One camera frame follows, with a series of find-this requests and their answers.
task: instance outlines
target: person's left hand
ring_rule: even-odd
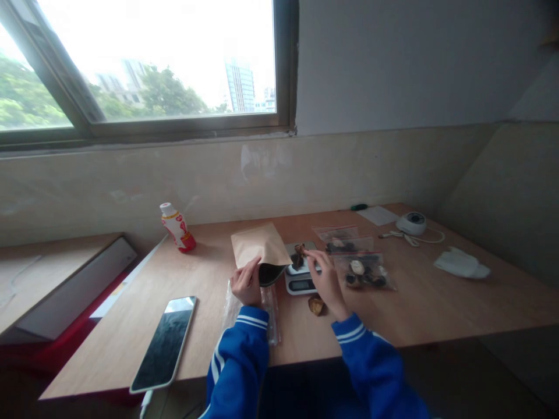
[[[231,291],[244,306],[261,308],[262,297],[260,296],[258,279],[258,262],[261,259],[260,256],[255,257],[244,268],[239,268],[233,272],[233,276],[230,278]]]

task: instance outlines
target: floor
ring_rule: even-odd
[[[555,417],[477,339],[407,348],[401,353],[408,381],[425,400],[433,417]],[[115,406],[98,397],[38,401],[47,385],[46,378],[0,369],[3,417],[128,419],[139,415],[137,407]],[[280,417],[282,406],[278,403],[285,405],[286,400],[291,405],[303,406],[299,409],[301,417],[328,417],[320,406],[307,409],[305,397],[301,397],[307,394],[305,386],[318,389],[327,385],[335,391],[351,392],[349,375],[341,360],[271,368],[263,385],[260,417]],[[156,393],[146,419],[198,417],[204,409],[205,386],[205,380],[200,379],[176,383],[167,391]],[[266,397],[270,388],[276,394],[283,391],[279,402]]]

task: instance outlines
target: bottle cap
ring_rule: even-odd
[[[161,209],[161,212],[165,216],[171,216],[176,214],[176,209],[175,207],[173,207],[171,203],[161,204],[159,208]]]

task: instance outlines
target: plastic bottle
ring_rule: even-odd
[[[186,253],[196,247],[194,236],[186,229],[186,221],[183,215],[173,207],[171,203],[159,206],[163,216],[161,222],[171,234],[175,246],[181,253]]]

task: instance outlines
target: white stripe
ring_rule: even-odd
[[[217,365],[215,364],[215,357],[211,356],[211,376],[214,379],[214,385],[217,383],[217,379],[220,377],[220,373],[217,370]]]
[[[256,325],[256,324],[254,324],[254,323],[249,323],[249,322],[246,322],[246,321],[244,321],[244,320],[238,320],[238,319],[237,319],[237,323],[238,323],[238,322],[247,323],[247,324],[249,324],[249,325],[251,325],[251,326],[259,327],[260,329],[264,329],[264,330],[268,330],[268,328],[265,328],[264,326]]]
[[[223,357],[220,355],[218,351],[218,348],[220,347],[221,339],[223,338],[223,333],[221,334],[220,339],[217,341],[217,345],[215,345],[215,350],[214,350],[215,357],[213,355],[211,357],[211,376],[214,379],[214,385],[215,383],[217,383],[217,379],[220,377],[220,371],[223,371],[223,367],[225,364]],[[219,370],[217,369],[217,365],[215,363],[216,358],[220,363]]]
[[[204,410],[204,413],[202,413],[202,416],[200,416],[198,419],[203,418],[206,415],[206,413],[208,413],[208,410],[210,409],[210,406],[211,406],[211,404],[208,404],[208,407],[206,407],[206,410]]]
[[[382,339],[383,341],[385,341],[386,343],[388,343],[389,345],[391,345],[392,343],[390,343],[389,341],[387,341],[386,339],[384,339],[381,335],[379,335],[378,333],[373,332],[373,336],[376,336],[377,338]]]
[[[245,316],[245,315],[239,314],[239,315],[237,316],[237,318],[241,318],[241,319],[244,319],[244,320],[250,320],[250,321],[253,321],[254,323],[260,323],[260,324],[262,324],[262,325],[264,325],[264,326],[268,326],[268,323],[267,323],[267,322],[265,322],[265,321],[263,321],[263,320],[259,320],[259,319],[254,318],[254,317],[250,317],[250,316]]]
[[[223,372],[223,367],[225,365],[225,360],[223,359],[223,356],[221,356],[218,349],[219,349],[219,345],[215,347],[214,355],[217,358],[217,361],[220,363],[220,371]]]
[[[336,336],[336,338],[338,338],[338,340],[340,340],[340,339],[351,338],[353,335],[357,335],[357,333],[359,333],[359,331],[360,331],[361,329],[363,329],[363,327],[364,327],[364,326],[363,326],[363,323],[361,323],[361,324],[359,325],[359,327],[358,327],[357,329],[355,329],[353,332],[346,333],[345,335]]]
[[[358,334],[357,336],[355,336],[354,338],[351,339],[347,339],[347,340],[340,340],[339,344],[342,343],[349,343],[349,342],[353,342],[354,340],[358,340],[361,336],[363,336],[365,334],[367,330],[364,330],[363,332],[361,332],[360,334]]]

